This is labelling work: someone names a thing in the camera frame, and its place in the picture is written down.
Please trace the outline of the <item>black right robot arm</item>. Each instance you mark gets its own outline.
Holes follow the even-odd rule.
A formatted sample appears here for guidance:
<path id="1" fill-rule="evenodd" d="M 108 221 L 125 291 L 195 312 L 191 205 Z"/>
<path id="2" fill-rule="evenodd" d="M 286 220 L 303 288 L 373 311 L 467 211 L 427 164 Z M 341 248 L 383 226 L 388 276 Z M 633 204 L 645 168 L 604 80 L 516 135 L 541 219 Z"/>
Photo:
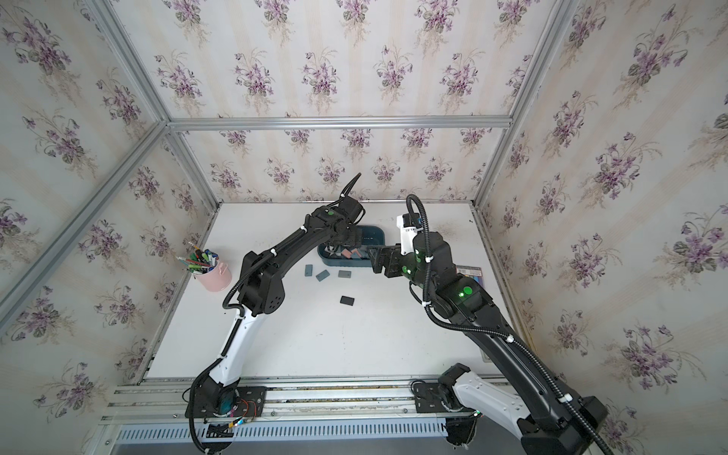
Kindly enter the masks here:
<path id="1" fill-rule="evenodd" d="M 582 454 L 612 449 L 599 433 L 608 412 L 557 377 L 504 318 L 491 295 L 458 272 L 451 248 L 428 221 L 416 195 L 397 220 L 401 241 L 372 253 L 373 272 L 403 277 L 428 319 L 470 339 L 513 388 L 508 394 L 456 364 L 440 376 L 446 402 L 487 417 L 519 439 L 528 454 Z"/>

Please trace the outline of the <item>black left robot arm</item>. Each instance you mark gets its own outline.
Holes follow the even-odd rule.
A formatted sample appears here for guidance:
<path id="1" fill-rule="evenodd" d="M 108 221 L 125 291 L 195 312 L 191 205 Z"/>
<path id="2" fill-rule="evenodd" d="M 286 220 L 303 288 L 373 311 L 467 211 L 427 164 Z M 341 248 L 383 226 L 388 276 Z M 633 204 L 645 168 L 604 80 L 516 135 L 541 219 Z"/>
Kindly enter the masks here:
<path id="1" fill-rule="evenodd" d="M 299 260 L 322 244 L 342 246 L 356 237 L 356 224 L 364 216 L 362 204 L 350 192 L 361 174 L 356 174 L 335 201 L 305 216 L 301 227 L 272 248 L 248 252 L 238 281 L 223 300 L 235 310 L 231 331 L 218 357 L 191 385 L 185 416 L 228 417 L 239 398 L 237 388 L 253 339 L 267 316 L 277 311 L 286 297 L 284 277 Z"/>

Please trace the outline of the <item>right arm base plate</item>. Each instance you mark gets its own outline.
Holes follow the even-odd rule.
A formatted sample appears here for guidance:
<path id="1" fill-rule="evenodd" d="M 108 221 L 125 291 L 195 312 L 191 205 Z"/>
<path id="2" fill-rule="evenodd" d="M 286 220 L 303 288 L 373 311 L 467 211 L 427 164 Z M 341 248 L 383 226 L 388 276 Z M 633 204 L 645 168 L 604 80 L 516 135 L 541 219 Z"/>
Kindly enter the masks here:
<path id="1" fill-rule="evenodd" d="M 472 442 L 481 417 L 479 411 L 463 405 L 454 390 L 456 380 L 470 372 L 468 366 L 456 363 L 440 375 L 436 382 L 413 379 L 409 383 L 417 413 L 466 413 L 466 416 L 446 419 L 446 440 L 453 447 L 467 447 Z"/>

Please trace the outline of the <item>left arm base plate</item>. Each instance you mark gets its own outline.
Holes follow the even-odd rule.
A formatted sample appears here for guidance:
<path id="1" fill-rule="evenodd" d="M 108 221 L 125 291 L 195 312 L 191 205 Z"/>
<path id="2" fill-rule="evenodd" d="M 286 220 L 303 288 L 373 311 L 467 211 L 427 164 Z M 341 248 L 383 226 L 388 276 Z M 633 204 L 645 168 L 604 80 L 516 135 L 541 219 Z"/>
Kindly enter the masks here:
<path id="1" fill-rule="evenodd" d="M 267 392 L 265 386 L 236 389 L 200 386 L 195 390 L 193 407 L 187 406 L 185 417 L 202 420 L 205 429 L 198 432 L 201 442 L 231 439 L 233 430 L 262 416 Z"/>

